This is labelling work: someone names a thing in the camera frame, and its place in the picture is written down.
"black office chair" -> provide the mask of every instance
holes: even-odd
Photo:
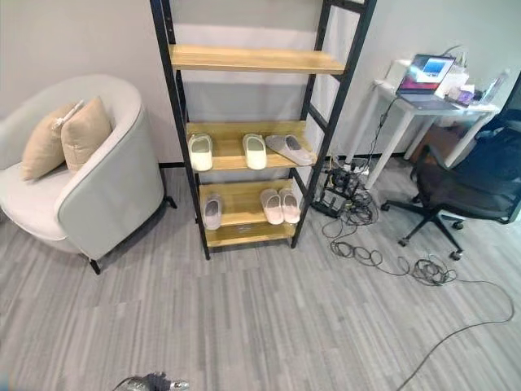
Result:
[[[429,164],[431,155],[436,164]],[[410,238],[428,222],[434,222],[456,246],[450,254],[461,258],[463,249],[441,220],[439,213],[447,211],[458,216],[494,220],[508,224],[515,220],[521,208],[521,133],[504,129],[488,138],[478,139],[469,156],[450,169],[439,152],[426,145],[411,173],[416,178],[418,194],[412,199],[422,207],[388,200],[383,211],[391,205],[423,216],[423,220],[399,244],[406,246]],[[453,228],[461,230],[462,220],[454,217]]]

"armchair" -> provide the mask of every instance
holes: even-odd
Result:
[[[100,96],[112,133],[75,174],[63,165],[24,182],[20,162],[34,126],[58,106]],[[26,101],[0,123],[0,207],[21,229],[96,262],[160,206],[164,198],[141,96],[107,75],[69,79]]]

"laptop keyboard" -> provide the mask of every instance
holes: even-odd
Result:
[[[457,106],[432,94],[403,94],[401,97],[411,102],[419,110],[458,110]]]

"shoe rack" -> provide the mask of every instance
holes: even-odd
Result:
[[[312,51],[177,44],[169,1],[150,0],[151,11],[186,175],[190,184],[190,193],[195,207],[196,222],[206,259],[210,259],[210,248],[234,244],[290,239],[291,247],[294,248],[297,245],[309,205],[315,194],[318,177],[344,106],[376,0],[365,0],[363,3],[351,0],[323,0],[317,38]],[[339,7],[359,15],[346,64],[341,64],[322,51],[332,7]],[[304,94],[300,121],[190,122],[182,84],[183,70],[306,73],[309,75],[309,79]],[[329,119],[326,119],[311,103],[317,74],[330,75],[339,83]],[[209,173],[212,171],[248,170],[242,141],[243,136],[248,133],[260,134],[263,137],[271,134],[293,134],[305,149],[311,151],[304,136],[306,120],[309,117],[322,130],[323,138],[314,156],[315,161],[306,183],[300,176],[299,166],[296,163],[270,151],[268,148],[266,150],[266,169],[288,169],[287,179],[202,185],[199,182],[199,175],[191,167],[187,141],[192,134],[197,133],[205,133],[212,138],[213,167]],[[287,223],[278,226],[270,225],[264,215],[259,194],[266,188],[279,190],[284,187],[291,187],[293,181],[296,182],[302,192],[300,221],[295,225]],[[213,192],[220,194],[222,198],[221,227],[216,231],[207,231],[204,229],[201,205],[204,204],[206,197]]]

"white slipper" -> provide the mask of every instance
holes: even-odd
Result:
[[[268,136],[266,145],[279,155],[294,161],[298,165],[312,165],[313,155],[306,151],[299,143],[299,140],[292,134],[286,136]]]
[[[260,194],[260,202],[269,224],[277,226],[284,222],[280,195],[274,189],[263,190]]]
[[[214,231],[221,226],[222,201],[221,196],[212,193],[204,201],[203,223],[207,230]]]
[[[266,167],[266,144],[259,134],[246,134],[243,137],[246,165],[249,169],[264,169]]]
[[[192,134],[188,140],[190,162],[195,171],[208,171],[213,167],[212,139],[207,134]]]
[[[282,214],[284,215],[284,221],[290,224],[296,224],[300,220],[300,209],[296,202],[296,198],[293,195],[291,189],[282,189],[278,192],[282,202]]]

